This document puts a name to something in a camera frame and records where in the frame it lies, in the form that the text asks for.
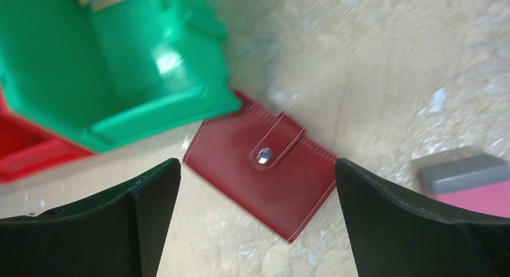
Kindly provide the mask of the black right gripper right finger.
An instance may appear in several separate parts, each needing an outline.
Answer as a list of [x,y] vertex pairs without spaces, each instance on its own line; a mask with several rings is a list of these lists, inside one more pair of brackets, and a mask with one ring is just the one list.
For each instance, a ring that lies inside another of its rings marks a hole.
[[509,219],[461,209],[335,163],[359,276],[508,276]]

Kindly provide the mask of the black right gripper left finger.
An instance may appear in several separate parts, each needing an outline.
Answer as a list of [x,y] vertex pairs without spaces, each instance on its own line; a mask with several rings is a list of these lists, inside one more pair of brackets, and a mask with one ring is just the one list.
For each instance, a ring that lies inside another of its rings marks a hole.
[[1,220],[2,276],[156,276],[181,181],[168,159],[38,216]]

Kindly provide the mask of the red leather card holder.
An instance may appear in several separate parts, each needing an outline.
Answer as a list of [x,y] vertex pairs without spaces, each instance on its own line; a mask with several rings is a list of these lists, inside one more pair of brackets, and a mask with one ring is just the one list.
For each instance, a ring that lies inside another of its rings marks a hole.
[[287,242],[336,186],[337,157],[290,115],[273,114],[241,91],[242,108],[205,120],[183,162]]

